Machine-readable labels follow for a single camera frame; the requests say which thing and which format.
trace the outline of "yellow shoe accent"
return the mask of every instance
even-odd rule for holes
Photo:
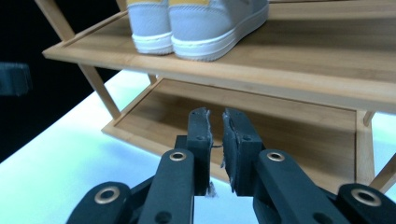
[[[169,0],[169,6],[180,5],[180,4],[208,6],[209,0]]]
[[[153,3],[161,3],[162,0],[127,0],[126,4],[131,5],[133,3],[144,3],[144,2],[153,2]]]

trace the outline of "wooden post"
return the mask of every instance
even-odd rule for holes
[[[157,76],[156,75],[148,74],[148,79],[149,79],[149,83],[151,85],[157,82]]]
[[[374,179],[374,152],[371,122],[363,124],[366,113],[356,113],[356,182],[368,185]]]
[[[396,153],[375,177],[370,187],[386,193],[396,183]]]
[[[374,115],[375,115],[375,111],[367,111],[367,113],[364,115],[363,118],[364,126],[368,127],[371,124]]]
[[[126,10],[126,0],[116,0],[117,5],[119,6],[120,11]]]
[[[75,36],[74,31],[67,22],[64,14],[56,5],[54,0],[35,0],[41,11],[49,21],[52,28],[62,41],[67,41]],[[98,72],[93,66],[78,64],[85,78],[88,79],[93,89],[98,93],[99,97],[105,104],[108,112],[113,119],[121,116],[120,111],[117,109],[116,104],[108,93],[103,80],[100,78]]]
[[[64,14],[53,0],[35,0],[35,3],[62,41],[69,40],[75,36],[74,31],[64,18]]]

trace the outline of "black object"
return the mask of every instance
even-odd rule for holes
[[[68,223],[192,223],[193,196],[210,186],[209,114],[205,108],[190,113],[188,135],[179,135],[175,149],[163,154],[154,177],[131,190],[112,182],[93,188]],[[232,189],[253,197],[259,223],[396,223],[396,204],[381,192],[349,184],[333,195],[318,188],[289,154],[265,149],[244,113],[227,108],[223,120]]]
[[[21,96],[32,88],[32,78],[27,64],[0,63],[0,95]]]

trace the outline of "shelf board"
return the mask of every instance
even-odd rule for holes
[[[396,113],[396,2],[271,4],[226,56],[201,63],[141,55],[126,12],[44,51],[47,58],[344,108]]]
[[[202,106],[211,110],[215,145],[221,145],[224,108],[237,108],[247,113],[267,148],[287,151],[319,186],[336,192],[340,185],[355,182],[354,110],[162,79],[103,131],[162,155],[173,148],[177,135],[187,134],[190,111]],[[228,181],[219,168],[222,149],[213,148],[211,159],[211,174]]]

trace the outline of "wooden frame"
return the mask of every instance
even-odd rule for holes
[[[370,187],[385,193],[396,183],[396,153],[375,177]]]
[[[111,121],[103,131],[162,155],[173,146],[176,135],[185,134],[189,111],[200,106],[212,110],[216,145],[221,144],[221,111],[226,106],[235,107],[249,115],[267,147],[289,152],[321,187],[336,192],[340,185],[354,182],[356,175],[370,178],[370,172],[364,171],[373,166],[369,158],[356,156],[355,146],[356,142],[364,141],[361,138],[371,138],[371,127],[366,129],[367,135],[356,135],[357,122],[364,126],[362,120],[356,111],[341,108],[161,78],[123,109],[122,117]],[[282,133],[284,127],[288,127],[287,133]],[[365,148],[369,152],[373,150],[370,145]],[[219,168],[221,161],[222,152],[214,149],[212,175],[227,181],[224,170]],[[358,166],[361,166],[361,173],[355,171]]]
[[[139,106],[142,102],[147,100],[149,94],[156,90],[159,83],[161,83],[163,79],[160,78],[160,80],[157,81],[156,76],[149,75],[148,77],[150,78],[150,83],[152,85],[142,92],[142,94],[133,102],[131,102],[131,104],[121,113],[115,106],[114,101],[106,90],[103,81],[97,74],[94,67],[101,66],[113,69],[129,68],[139,71],[146,71],[149,74],[160,74],[161,77],[174,79],[181,82],[186,81],[201,85],[218,87],[221,89],[231,89],[239,91],[241,94],[244,94],[243,92],[245,92],[246,94],[250,94],[250,96],[253,98],[255,95],[262,95],[262,99],[267,99],[267,96],[273,96],[290,99],[292,101],[302,101],[311,104],[313,103],[314,105],[326,105],[325,107],[327,108],[336,106],[346,108],[345,111],[356,111],[356,117],[354,118],[354,122],[356,124],[355,180],[365,184],[368,184],[373,180],[374,166],[371,119],[375,113],[374,111],[377,109],[393,113],[396,112],[396,93],[393,91],[396,88],[396,80],[391,79],[393,74],[390,72],[395,71],[395,69],[393,69],[395,65],[394,63],[389,63],[389,57],[396,55],[396,52],[379,51],[376,53],[375,59],[383,61],[382,64],[385,65],[384,69],[386,69],[388,74],[384,73],[385,75],[381,76],[360,78],[359,76],[354,75],[356,72],[361,71],[359,67],[355,67],[353,64],[351,64],[352,67],[347,67],[347,65],[333,67],[332,63],[337,63],[339,61],[332,60],[329,55],[320,53],[319,51],[308,52],[311,55],[309,57],[316,57],[311,59],[306,57],[306,55],[304,56],[298,54],[298,52],[293,51],[293,49],[290,49],[290,52],[285,51],[288,54],[296,54],[295,57],[305,57],[305,59],[310,59],[316,63],[314,64],[310,61],[305,61],[305,66],[301,66],[303,61],[298,60],[298,62],[296,61],[294,63],[290,63],[291,61],[289,60],[290,62],[287,62],[288,64],[282,64],[280,62],[284,61],[285,58],[282,58],[281,61],[276,61],[276,58],[271,58],[271,55],[273,55],[272,53],[274,52],[268,48],[268,53],[257,54],[256,56],[262,57],[263,60],[268,62],[273,62],[271,63],[273,64],[271,66],[268,66],[269,63],[255,64],[254,62],[252,63],[243,60],[242,63],[234,64],[233,62],[237,62],[235,58],[240,58],[243,55],[247,55],[247,50],[251,50],[251,48],[248,47],[248,43],[261,43],[260,39],[256,38],[257,36],[260,36],[260,30],[257,32],[257,35],[247,38],[247,40],[244,40],[241,45],[236,47],[235,50],[233,50],[233,52],[236,52],[235,54],[230,53],[216,63],[181,61],[176,59],[173,55],[166,57],[139,55],[134,51],[133,44],[131,44],[132,41],[129,40],[126,42],[125,39],[123,39],[123,36],[125,36],[124,33],[120,33],[122,35],[113,35],[110,39],[108,39],[106,41],[108,47],[106,45],[102,48],[93,49],[95,47],[95,41],[99,41],[95,34],[107,34],[111,36],[111,32],[114,32],[117,29],[120,29],[121,32],[127,31],[125,30],[125,24],[127,24],[125,22],[128,20],[127,13],[124,11],[126,8],[124,1],[117,1],[121,10],[120,13],[110,17],[107,20],[99,22],[93,27],[88,28],[77,35],[74,34],[66,19],[64,18],[61,10],[56,6],[53,0],[35,1],[40,6],[41,10],[49,20],[54,30],[57,32],[58,36],[62,39],[62,42],[58,45],[45,50],[45,56],[50,59],[78,63],[84,75],[99,94],[113,118],[113,121],[111,121],[109,125],[104,128],[104,132],[111,133],[120,139],[131,142],[132,144],[137,143],[143,147],[163,147],[162,144],[149,141],[145,137],[115,128],[117,125],[121,124],[129,112],[134,111],[136,106]],[[372,14],[371,16],[367,17],[367,22],[370,22],[370,19],[373,16],[382,18],[383,20],[389,20],[389,24],[391,24],[391,21],[395,20],[392,16],[392,13],[394,12],[393,9],[396,8],[396,5],[386,0],[376,1],[375,3],[372,1],[343,2],[342,4],[344,7],[338,7],[342,8],[343,11],[338,12],[336,15],[331,14],[332,6],[334,6],[332,3],[322,3],[322,5],[318,5],[318,3],[312,4],[313,5],[304,5],[306,12],[303,13],[312,13],[313,18],[323,16],[324,18],[328,18],[329,21],[331,21],[337,19],[337,16],[344,16],[353,20],[354,18],[364,17],[366,11],[371,11]],[[295,9],[295,7],[299,8],[300,5],[284,5],[282,8],[278,7],[277,9],[276,5],[272,7],[274,7],[274,10],[276,11],[276,15],[273,17],[275,21],[282,21],[282,15],[290,15],[288,17],[290,22],[299,21],[300,19],[300,14],[290,14],[291,10],[298,11]],[[378,10],[377,13],[373,12],[374,7]],[[354,8],[354,12],[351,13],[349,8]],[[300,37],[300,41],[302,41],[301,43],[304,43],[303,39],[305,37],[305,41],[316,40],[313,39],[312,36],[304,34],[304,29],[314,29],[316,25],[312,22],[310,23],[309,21],[302,21],[301,25],[303,30],[303,35]],[[395,44],[393,39],[384,39],[384,35],[393,36],[395,31],[388,29],[387,32],[384,33],[384,30],[387,29],[377,27],[377,31],[380,34],[379,36],[376,36],[375,34],[359,35],[361,35],[364,40],[365,38],[368,38],[370,43],[374,41],[374,43],[379,46],[377,46],[378,49],[381,50],[380,46]],[[335,28],[332,31],[339,34],[338,30],[335,30]],[[345,44],[343,42],[345,40],[341,40],[341,42],[338,42],[338,44]],[[324,42],[316,42],[315,44],[324,47],[327,46]],[[281,49],[279,49],[278,52],[281,54],[285,53],[282,52]],[[354,62],[360,62],[360,60],[364,62],[361,54],[355,54],[353,50],[345,51],[339,49],[339,52],[343,54],[343,57],[348,56],[349,59],[355,60]],[[324,68],[328,70],[323,70],[323,68],[321,68],[323,63],[317,60],[318,57],[323,57],[324,60],[332,60],[327,62],[329,67]],[[338,76],[332,71],[332,69],[335,69],[339,72],[346,71],[346,76]],[[382,72],[382,68],[379,67],[371,68],[368,66],[367,69]],[[357,111],[356,108],[365,108],[369,111]],[[215,168],[215,166],[213,167],[213,171],[214,173],[221,173],[221,171],[219,171],[218,168]]]

